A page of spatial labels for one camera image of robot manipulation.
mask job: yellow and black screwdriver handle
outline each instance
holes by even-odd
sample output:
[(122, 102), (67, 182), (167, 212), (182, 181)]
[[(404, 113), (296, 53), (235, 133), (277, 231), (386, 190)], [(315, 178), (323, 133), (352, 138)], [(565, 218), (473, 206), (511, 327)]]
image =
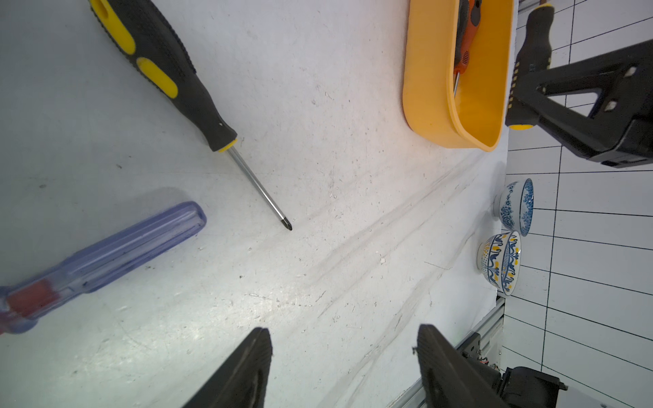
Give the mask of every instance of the yellow and black screwdriver handle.
[(127, 59), (204, 134), (213, 151), (236, 142), (217, 113), (186, 49), (150, 0), (89, 0), (91, 9)]
[(519, 79), (529, 72), (549, 69), (551, 64), (551, 43), (549, 31), (555, 10), (550, 3), (538, 6), (528, 15), (524, 45), (515, 58), (513, 81), (508, 96), (505, 124), (511, 129), (523, 131), (537, 125), (539, 114), (514, 98), (513, 92)]

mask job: blue and yellow patterned bowl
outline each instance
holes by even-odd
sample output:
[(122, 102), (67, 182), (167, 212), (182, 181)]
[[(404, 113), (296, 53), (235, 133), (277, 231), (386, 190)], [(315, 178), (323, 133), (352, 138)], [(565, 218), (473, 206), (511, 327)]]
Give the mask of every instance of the blue and yellow patterned bowl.
[(517, 284), (521, 247), (519, 232), (512, 231), (482, 243), (476, 256), (476, 266), (506, 295), (510, 295)]
[(505, 186), (494, 199), (492, 212), (501, 219), (505, 229), (517, 230), (521, 236), (526, 236), (530, 230), (534, 204), (533, 181), (527, 178)]

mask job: bolt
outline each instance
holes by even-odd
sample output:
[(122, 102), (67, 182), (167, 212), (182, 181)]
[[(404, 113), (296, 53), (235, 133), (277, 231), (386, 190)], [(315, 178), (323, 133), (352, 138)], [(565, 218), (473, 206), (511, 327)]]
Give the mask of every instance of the bolt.
[(605, 105), (606, 112), (612, 112), (616, 108), (616, 101), (613, 99)]
[(635, 74), (635, 71), (637, 71), (637, 67), (630, 67), (628, 71), (624, 74), (624, 78), (630, 78)]

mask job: screwdriver in basket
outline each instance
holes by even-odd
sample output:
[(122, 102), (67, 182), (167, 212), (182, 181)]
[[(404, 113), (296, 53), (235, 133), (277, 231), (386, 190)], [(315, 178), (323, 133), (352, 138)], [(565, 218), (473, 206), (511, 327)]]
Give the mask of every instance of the screwdriver in basket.
[(212, 151), (226, 151), (289, 230), (293, 226), (272, 200), (236, 148), (236, 132), (217, 113), (211, 95), (195, 74), (186, 49), (150, 0), (89, 0), (91, 9), (147, 79), (204, 134)]
[(470, 63), (470, 47), (476, 36), (476, 31), (479, 29), (479, 24), (481, 23), (481, 3), (482, 0), (469, 0), (469, 17), (466, 20), (466, 26), (462, 29), (459, 28), (458, 32), (463, 32), (462, 40), (456, 41), (456, 55), (460, 56), (460, 61), (456, 63), (456, 66), (453, 69), (453, 73), (456, 75), (456, 79), (453, 85), (453, 95), (456, 95), (458, 91), (458, 81), (460, 80), (460, 75), (465, 73), (467, 65)]

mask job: yellow plastic basket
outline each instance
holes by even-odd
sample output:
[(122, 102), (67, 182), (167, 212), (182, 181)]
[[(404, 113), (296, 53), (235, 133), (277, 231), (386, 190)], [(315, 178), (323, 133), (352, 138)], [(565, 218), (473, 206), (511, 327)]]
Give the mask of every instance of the yellow plastic basket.
[(411, 0), (403, 100), (413, 131), (445, 148), (494, 150), (505, 116), (512, 21), (513, 0), (483, 1), (454, 98), (458, 1)]

